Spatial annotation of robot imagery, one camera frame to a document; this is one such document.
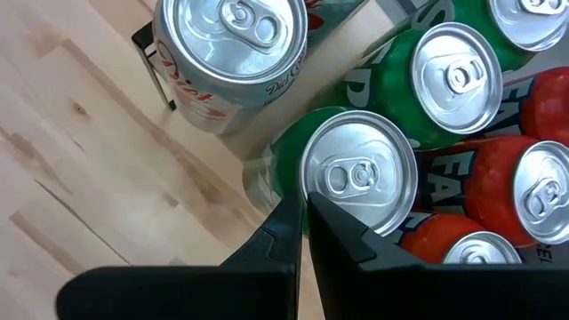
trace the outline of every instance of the diet coke can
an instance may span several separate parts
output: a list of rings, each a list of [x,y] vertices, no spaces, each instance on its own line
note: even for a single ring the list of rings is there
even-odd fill
[[[430,263],[521,263],[506,239],[460,215],[409,212],[386,239]]]
[[[153,26],[180,112],[216,134],[285,93],[306,54],[303,0],[160,0]]]
[[[569,240],[569,148],[525,136],[423,152],[417,207],[462,213],[516,248]]]
[[[569,146],[569,67],[506,84],[498,115],[480,133],[527,135]]]

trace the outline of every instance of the silver can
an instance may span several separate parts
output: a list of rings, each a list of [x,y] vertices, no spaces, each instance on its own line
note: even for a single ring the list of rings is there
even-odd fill
[[[523,50],[547,50],[567,30],[566,0],[488,0],[488,3],[502,34]]]
[[[417,179],[405,136],[388,119],[367,111],[349,111],[326,121],[301,159],[305,198],[319,192],[381,236],[405,220]]]
[[[291,86],[306,54],[302,0],[161,0],[156,50],[182,115],[239,128]]]
[[[516,249],[502,236],[480,231],[464,236],[445,255],[447,264],[522,263]]]
[[[479,132],[500,108],[500,63],[492,46],[467,25],[446,22],[427,31],[415,47],[411,76],[423,110],[445,131]]]
[[[526,264],[569,264],[569,244],[538,244],[518,252]]]
[[[569,148],[553,141],[528,148],[514,173],[513,197],[522,226],[535,240],[569,240]]]

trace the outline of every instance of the aluminum can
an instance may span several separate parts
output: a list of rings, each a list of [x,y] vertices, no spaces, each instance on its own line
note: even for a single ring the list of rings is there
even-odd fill
[[[411,211],[387,239],[429,263],[521,263],[506,239],[460,215]]]
[[[483,130],[500,107],[491,46],[454,22],[407,30],[368,54],[315,107],[362,108],[392,121],[416,149],[444,148]]]
[[[382,236],[403,222],[416,188],[405,136],[382,116],[340,107],[304,116],[244,169],[244,189],[264,212],[283,196],[319,192]]]
[[[538,244],[519,249],[518,253],[525,264],[569,264],[569,243],[551,245]]]
[[[418,155],[416,207],[466,214],[515,247],[569,239],[569,148],[523,136]]]
[[[527,135],[569,146],[569,67],[504,86],[498,115],[479,135]]]
[[[510,71],[561,40],[569,8],[566,0],[436,0],[422,6],[396,31],[429,29],[448,21],[480,32],[496,51],[502,71]]]
[[[309,50],[316,47],[364,0],[304,0],[309,12]]]
[[[302,0],[160,0],[156,50],[181,114],[221,134],[291,86],[307,45]]]

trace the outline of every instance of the green can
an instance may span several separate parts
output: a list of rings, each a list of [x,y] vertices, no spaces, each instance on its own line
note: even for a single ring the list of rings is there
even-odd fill
[[[372,112],[315,110],[245,164],[246,194],[270,213],[285,196],[319,192],[386,236],[402,223],[417,190],[417,166],[405,136]],[[306,232],[306,215],[304,216]]]
[[[397,30],[464,23],[488,40],[505,72],[523,67],[537,52],[561,40],[569,19],[567,7],[564,0],[436,0],[421,7]]]
[[[490,44],[475,29],[446,22],[391,39],[321,94],[315,107],[378,113],[424,150],[452,146],[483,130],[498,113],[501,95]]]

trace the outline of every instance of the wooden floor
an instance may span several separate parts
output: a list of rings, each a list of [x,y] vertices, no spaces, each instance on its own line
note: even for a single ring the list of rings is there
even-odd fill
[[[220,141],[163,108],[130,43],[155,3],[0,1],[3,320],[55,319],[57,291],[90,268],[218,264],[265,218],[244,196],[238,150],[271,132]],[[301,318],[318,319],[308,253]]]

